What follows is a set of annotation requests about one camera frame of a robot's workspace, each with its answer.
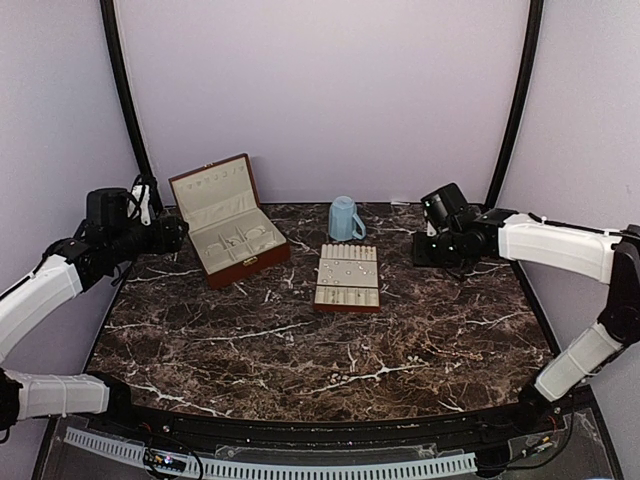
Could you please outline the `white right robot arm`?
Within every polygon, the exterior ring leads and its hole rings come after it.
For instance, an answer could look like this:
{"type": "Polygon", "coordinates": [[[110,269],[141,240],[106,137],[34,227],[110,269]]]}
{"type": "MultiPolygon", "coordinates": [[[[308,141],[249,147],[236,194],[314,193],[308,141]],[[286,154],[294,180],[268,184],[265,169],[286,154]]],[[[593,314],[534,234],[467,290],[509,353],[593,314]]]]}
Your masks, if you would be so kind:
{"type": "Polygon", "coordinates": [[[639,340],[639,227],[594,228],[468,201],[449,183],[420,200],[427,228],[413,237],[415,264],[460,267],[482,258],[521,264],[562,340],[530,380],[510,424],[534,432],[549,404],[596,376],[639,340]]]}

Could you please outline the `red jewelry display tray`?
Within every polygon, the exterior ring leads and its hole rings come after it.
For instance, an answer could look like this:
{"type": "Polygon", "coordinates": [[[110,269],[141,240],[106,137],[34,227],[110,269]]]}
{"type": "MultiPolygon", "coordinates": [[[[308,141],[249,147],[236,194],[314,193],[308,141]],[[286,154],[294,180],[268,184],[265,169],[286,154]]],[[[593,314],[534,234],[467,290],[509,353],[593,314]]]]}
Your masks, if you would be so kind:
{"type": "Polygon", "coordinates": [[[380,311],[378,255],[375,246],[323,244],[313,307],[319,311],[380,311]]]}

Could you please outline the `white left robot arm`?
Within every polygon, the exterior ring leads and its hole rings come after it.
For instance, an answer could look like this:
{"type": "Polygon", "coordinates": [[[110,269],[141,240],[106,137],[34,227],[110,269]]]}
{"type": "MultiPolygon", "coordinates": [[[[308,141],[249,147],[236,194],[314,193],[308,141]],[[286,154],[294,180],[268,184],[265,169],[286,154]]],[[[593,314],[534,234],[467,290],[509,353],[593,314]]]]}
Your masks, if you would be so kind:
{"type": "MultiPolygon", "coordinates": [[[[123,278],[122,264],[141,255],[181,249],[188,225],[175,216],[160,216],[151,204],[157,181],[138,176],[133,186],[101,188],[88,193],[86,217],[73,236],[47,247],[32,272],[1,295],[3,357],[64,303],[88,292],[105,277],[123,278]]],[[[103,373],[78,375],[1,372],[1,427],[44,416],[101,414],[120,436],[141,427],[131,406],[130,387],[103,373]]]]}

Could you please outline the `light blue faceted mug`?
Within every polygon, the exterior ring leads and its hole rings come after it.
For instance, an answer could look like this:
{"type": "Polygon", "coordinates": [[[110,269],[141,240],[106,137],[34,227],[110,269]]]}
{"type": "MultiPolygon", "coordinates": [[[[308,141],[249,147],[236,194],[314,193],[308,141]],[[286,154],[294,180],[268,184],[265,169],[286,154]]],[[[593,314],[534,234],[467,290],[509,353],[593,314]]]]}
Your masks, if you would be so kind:
{"type": "Polygon", "coordinates": [[[355,201],[348,196],[339,196],[329,209],[329,237],[343,242],[353,239],[362,240],[366,236],[366,227],[357,213],[355,201]]]}

